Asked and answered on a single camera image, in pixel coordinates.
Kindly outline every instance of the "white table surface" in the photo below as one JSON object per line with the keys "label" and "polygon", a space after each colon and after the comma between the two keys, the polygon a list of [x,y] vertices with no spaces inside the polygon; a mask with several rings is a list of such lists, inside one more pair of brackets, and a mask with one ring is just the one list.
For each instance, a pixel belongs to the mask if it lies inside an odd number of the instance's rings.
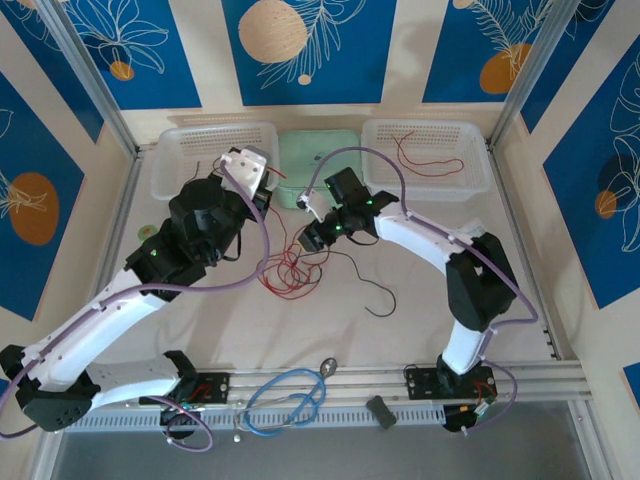
{"label": "white table surface", "polygon": [[[153,153],[148,151],[143,160],[116,268],[121,268],[125,258],[140,245],[140,228],[147,224],[159,228],[169,215],[167,202],[151,196]],[[273,206],[282,213],[290,232],[312,220],[310,215],[285,210],[275,201]],[[520,286],[529,294],[495,183],[491,191],[465,203],[421,202],[410,203],[410,208],[448,227],[458,228],[479,220],[487,231],[500,238]],[[280,251],[283,233],[277,218],[267,215],[266,223],[272,252]],[[257,225],[247,222],[241,259],[209,269],[196,285],[222,285],[248,275],[262,258],[259,235]],[[303,299],[282,300],[257,281],[225,294],[182,294],[135,325],[98,360],[139,360],[181,349],[198,368],[317,368],[330,356],[340,365],[352,367],[435,362],[453,326],[442,274],[388,242],[357,247],[341,239],[333,249],[351,254],[365,278],[396,293],[398,308],[391,317],[376,318],[365,311],[365,305],[374,311],[388,311],[390,297],[359,282],[347,258],[332,256],[321,284]],[[503,317],[524,315],[526,309],[516,301]],[[503,329],[491,343],[487,358],[504,362],[549,360],[542,328],[540,324]]]}

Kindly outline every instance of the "beige circle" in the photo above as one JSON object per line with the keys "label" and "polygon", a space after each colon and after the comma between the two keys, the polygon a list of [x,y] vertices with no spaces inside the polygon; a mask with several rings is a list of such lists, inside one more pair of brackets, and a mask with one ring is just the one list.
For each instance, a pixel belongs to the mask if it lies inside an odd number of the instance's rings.
{"label": "beige circle", "polygon": [[309,85],[311,83],[311,77],[304,73],[298,77],[298,83],[300,85]]}
{"label": "beige circle", "polygon": [[[16,0],[20,5],[23,5],[31,10],[35,10],[38,8],[36,5],[36,0]],[[59,2],[68,2],[69,0],[58,0]]]}
{"label": "beige circle", "polygon": [[469,8],[476,0],[453,0],[453,6],[459,10]]}
{"label": "beige circle", "polygon": [[307,27],[294,8],[282,0],[260,0],[238,24],[240,42],[258,62],[291,60],[307,44]]}

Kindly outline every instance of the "white basket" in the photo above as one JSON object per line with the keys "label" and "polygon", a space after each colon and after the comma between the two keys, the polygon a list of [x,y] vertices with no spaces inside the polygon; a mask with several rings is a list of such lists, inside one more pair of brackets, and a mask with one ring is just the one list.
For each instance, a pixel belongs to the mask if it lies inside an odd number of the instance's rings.
{"label": "white basket", "polygon": [[[160,135],[151,174],[151,194],[159,200],[175,197],[191,179],[205,178],[213,162],[231,147],[248,145],[269,154],[268,165],[280,167],[278,135],[269,122],[235,123],[173,128]],[[274,190],[278,175],[271,174],[267,188]]]}
{"label": "white basket", "polygon": [[[421,177],[398,162],[398,140],[406,156],[415,163],[462,160],[464,168],[442,177]],[[407,199],[462,202],[491,187],[491,165],[484,139],[477,126],[468,122],[442,120],[367,120],[362,127],[362,146],[373,148],[393,160],[404,174]],[[456,170],[458,162],[413,166],[414,170],[439,175]],[[365,183],[374,190],[400,194],[398,175],[384,160],[362,153],[362,173]]]}

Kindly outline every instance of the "light green box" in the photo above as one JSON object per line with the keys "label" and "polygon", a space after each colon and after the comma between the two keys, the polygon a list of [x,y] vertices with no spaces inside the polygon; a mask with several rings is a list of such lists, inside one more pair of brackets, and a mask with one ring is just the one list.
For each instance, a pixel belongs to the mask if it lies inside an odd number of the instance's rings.
{"label": "light green box", "polygon": [[[275,191],[280,204],[284,208],[298,208],[298,197],[309,186],[320,161],[334,150],[354,146],[360,146],[360,136],[353,130],[294,130],[280,135],[280,171],[287,176],[280,179]],[[329,160],[314,184],[315,189],[333,206],[335,202],[324,179],[346,167],[351,167],[362,181],[360,152],[354,150]]]}

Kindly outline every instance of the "blue cable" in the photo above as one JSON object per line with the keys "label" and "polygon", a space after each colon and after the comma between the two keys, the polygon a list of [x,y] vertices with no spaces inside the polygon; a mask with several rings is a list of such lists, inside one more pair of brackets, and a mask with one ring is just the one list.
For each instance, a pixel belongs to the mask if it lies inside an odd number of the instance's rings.
{"label": "blue cable", "polygon": [[[284,423],[292,424],[297,427],[304,427],[305,425],[309,425],[316,419],[316,417],[318,416],[318,408],[320,408],[320,405],[324,403],[324,399],[327,396],[327,386],[324,383],[324,378],[320,374],[312,370],[309,370],[307,368],[296,368],[294,370],[289,370],[288,372],[282,373],[277,377],[275,377],[274,379],[270,380],[269,382],[265,383],[262,387],[258,389],[256,393],[254,393],[253,397],[251,397],[251,400],[249,400],[249,402],[247,403],[247,409],[244,412],[244,422],[247,428],[252,433],[255,433],[256,435],[259,435],[261,437],[273,437],[275,435],[278,435],[284,430],[284,427],[280,427],[276,429],[270,428],[270,429],[261,430],[258,427],[254,426],[251,423],[251,419],[250,419],[250,409],[253,406],[253,404],[258,400],[260,395],[262,395],[264,392],[269,390],[276,383],[296,375],[310,375],[314,377],[318,382],[316,383],[315,387],[313,387],[311,392],[309,392],[308,394],[292,393],[291,395],[289,395],[288,398],[292,400],[299,398],[301,401],[300,401],[300,405],[296,407],[296,409],[291,413],[291,415],[289,415],[289,418]],[[318,392],[318,390],[320,390],[320,397],[317,400],[314,400],[313,396]],[[295,420],[296,417],[300,415],[300,412],[302,412],[302,409],[307,405],[311,406],[311,415],[309,416],[309,418],[307,418],[306,420],[296,421]]]}

